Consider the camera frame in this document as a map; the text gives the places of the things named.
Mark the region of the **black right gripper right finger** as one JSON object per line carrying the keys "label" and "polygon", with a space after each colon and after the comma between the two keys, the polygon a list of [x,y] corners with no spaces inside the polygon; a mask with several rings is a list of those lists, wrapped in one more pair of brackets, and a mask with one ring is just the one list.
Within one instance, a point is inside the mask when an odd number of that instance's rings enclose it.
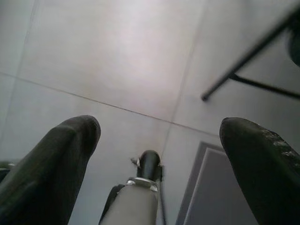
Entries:
{"label": "black right gripper right finger", "polygon": [[239,117],[222,120],[219,137],[260,225],[300,223],[300,155],[277,133]]}

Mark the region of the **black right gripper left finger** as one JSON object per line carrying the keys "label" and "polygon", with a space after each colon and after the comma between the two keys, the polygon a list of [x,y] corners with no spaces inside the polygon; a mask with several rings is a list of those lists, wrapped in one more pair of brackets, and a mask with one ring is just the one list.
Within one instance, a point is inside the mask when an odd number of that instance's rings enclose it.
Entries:
{"label": "black right gripper left finger", "polygon": [[53,127],[19,162],[1,161],[1,224],[68,224],[100,135],[95,117],[73,117]]}

